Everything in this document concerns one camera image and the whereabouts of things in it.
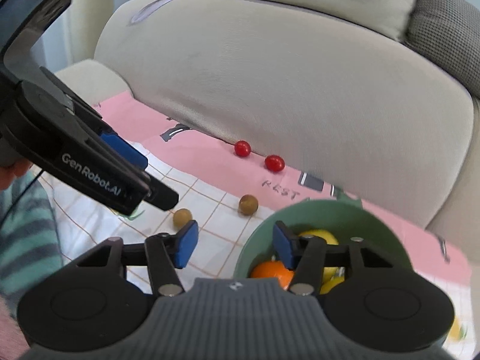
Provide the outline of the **person's left hand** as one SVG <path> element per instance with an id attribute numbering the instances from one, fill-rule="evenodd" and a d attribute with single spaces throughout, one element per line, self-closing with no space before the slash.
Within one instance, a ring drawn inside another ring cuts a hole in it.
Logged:
<path id="1" fill-rule="evenodd" d="M 0 190 L 5 190 L 17 179 L 24 176 L 31 168 L 32 163 L 22 158 L 14 164 L 0 168 Z"/>

